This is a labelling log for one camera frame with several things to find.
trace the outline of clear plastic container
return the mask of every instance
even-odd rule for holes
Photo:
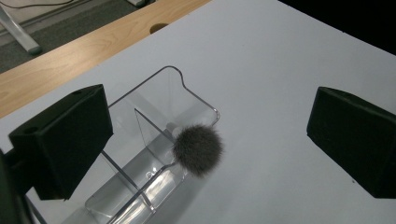
[[[109,111],[114,135],[72,198],[41,202],[29,193],[48,222],[59,213],[54,223],[145,223],[187,175],[175,162],[172,132],[219,120],[219,112],[187,89],[173,66],[123,95]],[[58,211],[66,207],[66,214]]]

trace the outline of white tabletop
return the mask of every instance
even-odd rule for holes
[[[224,157],[188,179],[149,223],[394,224],[307,136],[318,86],[396,113],[396,57],[276,0],[214,0],[0,119],[7,134],[71,91],[103,83],[111,103],[165,65],[221,114]]]

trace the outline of wooden surface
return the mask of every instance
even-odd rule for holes
[[[56,89],[209,0],[162,0],[0,74],[0,118]]]

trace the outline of fuzzy gray pom-pom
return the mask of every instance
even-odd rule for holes
[[[213,127],[193,125],[178,135],[173,151],[181,166],[202,177],[219,163],[222,143]]]

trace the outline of black block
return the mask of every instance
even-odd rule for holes
[[[376,198],[396,198],[396,116],[350,93],[319,87],[308,136]]]
[[[102,85],[65,96],[10,135],[41,200],[69,199],[113,134]]]

